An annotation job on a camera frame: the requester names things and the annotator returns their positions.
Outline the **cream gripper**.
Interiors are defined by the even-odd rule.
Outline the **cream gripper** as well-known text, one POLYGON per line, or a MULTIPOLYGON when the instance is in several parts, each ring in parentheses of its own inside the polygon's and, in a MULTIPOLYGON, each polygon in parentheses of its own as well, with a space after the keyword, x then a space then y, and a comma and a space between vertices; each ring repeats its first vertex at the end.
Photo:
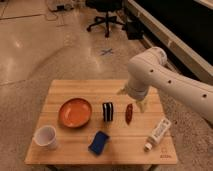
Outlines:
MULTIPOLYGON (((125 88, 121 88, 118 92, 118 95, 127 95, 128 92, 125 88)), ((145 97, 143 100, 136 100, 135 101, 136 106, 139 108, 141 113, 144 113, 147 109, 147 104, 148 104, 148 98, 145 97)))

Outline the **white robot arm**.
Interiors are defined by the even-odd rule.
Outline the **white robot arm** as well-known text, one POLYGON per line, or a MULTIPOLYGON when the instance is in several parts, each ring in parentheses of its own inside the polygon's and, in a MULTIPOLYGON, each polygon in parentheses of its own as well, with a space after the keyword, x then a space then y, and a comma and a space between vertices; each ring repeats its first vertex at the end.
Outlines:
POLYGON ((167 54, 160 47, 132 57, 127 64, 129 78, 119 93, 142 101, 152 86, 190 107, 213 126, 213 86, 172 72, 165 68, 166 63, 167 54))

